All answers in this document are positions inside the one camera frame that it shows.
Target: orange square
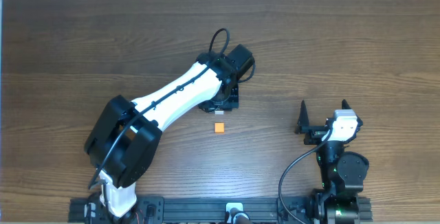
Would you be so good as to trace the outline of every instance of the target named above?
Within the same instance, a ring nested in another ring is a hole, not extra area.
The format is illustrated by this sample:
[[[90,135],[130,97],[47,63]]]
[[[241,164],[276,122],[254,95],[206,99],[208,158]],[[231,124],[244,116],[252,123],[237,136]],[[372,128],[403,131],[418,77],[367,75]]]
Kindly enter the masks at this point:
[[[215,133],[225,133],[225,123],[215,123],[214,124]]]

